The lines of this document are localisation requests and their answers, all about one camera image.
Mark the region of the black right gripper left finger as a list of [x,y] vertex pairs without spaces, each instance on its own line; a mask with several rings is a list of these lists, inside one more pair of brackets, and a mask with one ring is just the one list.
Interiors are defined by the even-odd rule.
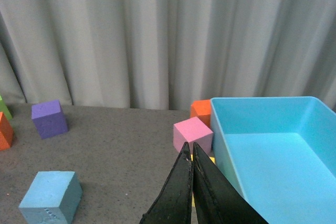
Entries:
[[158,195],[140,223],[191,223],[193,162],[185,142]]

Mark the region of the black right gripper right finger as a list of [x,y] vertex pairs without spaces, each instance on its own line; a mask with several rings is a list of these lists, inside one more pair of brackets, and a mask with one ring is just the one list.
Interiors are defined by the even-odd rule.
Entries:
[[198,143],[193,144],[193,163],[193,193],[198,223],[267,223]]

